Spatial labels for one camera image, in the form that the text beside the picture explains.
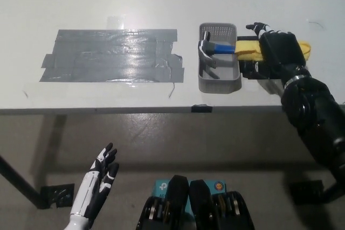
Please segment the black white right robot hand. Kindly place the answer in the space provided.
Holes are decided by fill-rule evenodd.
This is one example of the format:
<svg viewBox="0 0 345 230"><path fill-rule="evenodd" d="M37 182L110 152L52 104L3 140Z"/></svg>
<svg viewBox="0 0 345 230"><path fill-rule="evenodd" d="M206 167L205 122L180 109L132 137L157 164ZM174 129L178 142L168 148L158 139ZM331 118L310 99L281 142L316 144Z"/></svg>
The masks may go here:
<svg viewBox="0 0 345 230"><path fill-rule="evenodd" d="M295 77L310 77L306 61L295 34L274 30L268 24L254 22L246 25L259 42L264 62L286 84Z"/></svg>

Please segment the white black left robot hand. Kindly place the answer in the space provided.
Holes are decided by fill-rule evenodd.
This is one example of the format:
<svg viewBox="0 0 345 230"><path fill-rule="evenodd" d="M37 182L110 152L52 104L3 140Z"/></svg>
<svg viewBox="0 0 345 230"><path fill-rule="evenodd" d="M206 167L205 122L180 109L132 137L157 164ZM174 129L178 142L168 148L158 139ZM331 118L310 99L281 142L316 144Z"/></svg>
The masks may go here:
<svg viewBox="0 0 345 230"><path fill-rule="evenodd" d="M85 174L74 200L71 215L95 221L101 211L119 170L115 162L117 149L109 143L103 148Z"/></svg>

